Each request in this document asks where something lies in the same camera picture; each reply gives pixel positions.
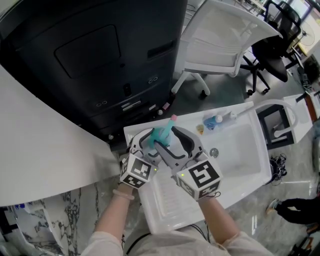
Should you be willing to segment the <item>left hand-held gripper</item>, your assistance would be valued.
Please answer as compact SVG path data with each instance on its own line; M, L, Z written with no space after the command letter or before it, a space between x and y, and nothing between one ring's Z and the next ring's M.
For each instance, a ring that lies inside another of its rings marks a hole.
M128 154L120 162L120 182L132 188L139 189L149 183L159 170L160 154L147 147L143 150L142 143L147 139L153 128L147 128L137 133L127 148Z

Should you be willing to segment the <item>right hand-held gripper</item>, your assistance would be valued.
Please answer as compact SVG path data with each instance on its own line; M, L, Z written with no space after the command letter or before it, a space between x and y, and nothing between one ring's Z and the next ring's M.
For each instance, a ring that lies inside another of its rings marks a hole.
M174 168L172 178L196 201L212 197L223 179L218 162L203 150L200 138L193 132L180 126L173 126L171 131L187 155L176 156L159 141L154 142L154 148L167 166Z

